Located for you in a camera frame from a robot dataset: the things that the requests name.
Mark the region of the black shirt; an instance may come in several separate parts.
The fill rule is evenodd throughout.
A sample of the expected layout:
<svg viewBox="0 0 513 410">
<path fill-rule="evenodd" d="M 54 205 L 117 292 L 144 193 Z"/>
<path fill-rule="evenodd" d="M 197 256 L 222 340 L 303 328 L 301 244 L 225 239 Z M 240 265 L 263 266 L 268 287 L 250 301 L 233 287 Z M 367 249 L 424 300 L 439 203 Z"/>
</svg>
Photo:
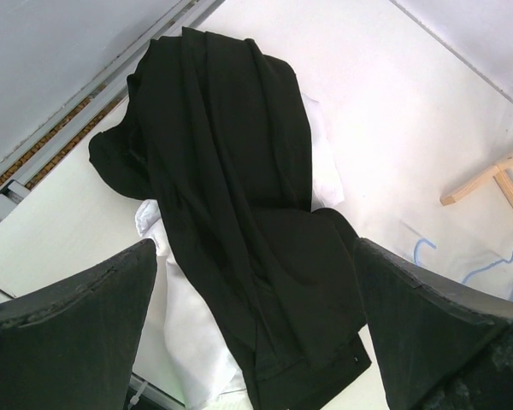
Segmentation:
<svg viewBox="0 0 513 410">
<path fill-rule="evenodd" d="M 257 44 L 186 28 L 128 76 L 118 126 L 89 154 L 117 193 L 154 199 L 175 259 L 205 300 L 255 409 L 319 409 L 370 365 L 352 251 L 313 210 L 298 80 Z"/>
</svg>

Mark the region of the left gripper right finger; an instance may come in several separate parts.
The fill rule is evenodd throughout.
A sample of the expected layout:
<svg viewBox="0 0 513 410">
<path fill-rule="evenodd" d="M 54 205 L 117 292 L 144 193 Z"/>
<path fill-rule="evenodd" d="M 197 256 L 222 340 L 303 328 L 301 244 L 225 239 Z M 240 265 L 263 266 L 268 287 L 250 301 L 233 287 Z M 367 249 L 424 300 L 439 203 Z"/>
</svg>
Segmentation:
<svg viewBox="0 0 513 410">
<path fill-rule="evenodd" d="M 368 239 L 355 266 L 391 409 L 513 409 L 513 302 Z"/>
</svg>

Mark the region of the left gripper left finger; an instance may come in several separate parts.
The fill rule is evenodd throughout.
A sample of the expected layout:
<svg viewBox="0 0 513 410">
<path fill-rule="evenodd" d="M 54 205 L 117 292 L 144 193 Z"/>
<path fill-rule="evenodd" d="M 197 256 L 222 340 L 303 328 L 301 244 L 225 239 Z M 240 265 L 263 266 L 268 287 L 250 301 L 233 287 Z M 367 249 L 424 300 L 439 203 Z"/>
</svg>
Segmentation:
<svg viewBox="0 0 513 410">
<path fill-rule="evenodd" d="M 0 409 L 123 408 L 156 269 L 145 239 L 0 303 Z"/>
</svg>

